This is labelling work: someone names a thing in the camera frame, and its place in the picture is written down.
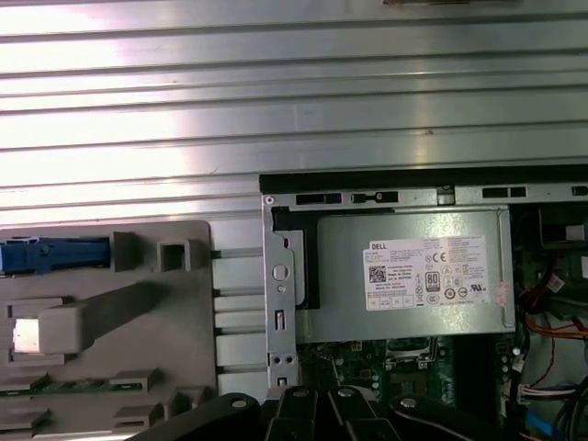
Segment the ribbed metal surface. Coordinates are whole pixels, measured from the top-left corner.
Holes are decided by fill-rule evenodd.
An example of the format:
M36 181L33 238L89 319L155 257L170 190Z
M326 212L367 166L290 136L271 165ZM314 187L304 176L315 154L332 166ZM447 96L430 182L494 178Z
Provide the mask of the ribbed metal surface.
M222 392L265 393L259 173L588 159L585 0L12 4L0 225L209 220Z

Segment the cable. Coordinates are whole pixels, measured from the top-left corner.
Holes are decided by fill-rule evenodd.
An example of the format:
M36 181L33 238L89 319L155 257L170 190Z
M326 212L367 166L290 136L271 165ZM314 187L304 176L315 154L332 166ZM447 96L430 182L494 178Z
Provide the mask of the cable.
M550 329L547 328L545 326L541 326L539 324L537 324L531 317L529 314L525 315L524 318L525 321L525 325L526 327L533 331L535 334L539 334L539 335L544 335L546 337L555 337L555 338L567 338L567 339L571 339L571 340L583 340L585 338L588 338L588 330L586 330L586 328L578 328L578 326L576 324L571 324L568 326L562 326L560 328L556 329ZM571 327L575 327L576 331L575 332L563 332L564 329L568 329Z
M588 398L588 376L585 377L578 385L578 388L570 396L570 398L563 403L560 411L553 421L554 435L553 439L561 441L578 439L578 426L586 406L586 399Z
M555 273L558 263L560 262L560 252L556 251L549 262L548 268L543 277L531 289L526 289L520 295L520 303L527 311L536 311L539 300L548 290L548 283Z
M545 315L545 320L548 323L548 328L551 329L551 323L549 322L549 318L548 318L547 314ZM531 385L529 387L534 388L537 384L539 384L541 381L546 379L549 375L549 372L551 372L551 370L553 369L554 364L555 364L555 338L551 337L551 356L549 357L548 368L545 370L543 375L541 377L539 377L537 380L535 380L533 383L531 383Z
M582 418L586 404L588 403L588 390L584 390L573 407L570 422L570 441L578 441L580 431L580 419Z

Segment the barcode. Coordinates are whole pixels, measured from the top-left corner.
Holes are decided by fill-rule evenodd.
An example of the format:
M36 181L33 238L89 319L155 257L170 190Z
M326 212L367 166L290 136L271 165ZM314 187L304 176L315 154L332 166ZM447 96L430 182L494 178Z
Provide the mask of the barcode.
M369 283L380 283L386 281L385 266L371 266L369 268Z

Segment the blue connector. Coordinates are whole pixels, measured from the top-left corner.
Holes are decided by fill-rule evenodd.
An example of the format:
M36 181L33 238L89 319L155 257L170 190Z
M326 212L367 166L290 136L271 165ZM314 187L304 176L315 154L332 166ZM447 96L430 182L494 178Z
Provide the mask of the blue connector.
M45 274L55 269L109 266L107 237L15 237L0 241L0 274Z

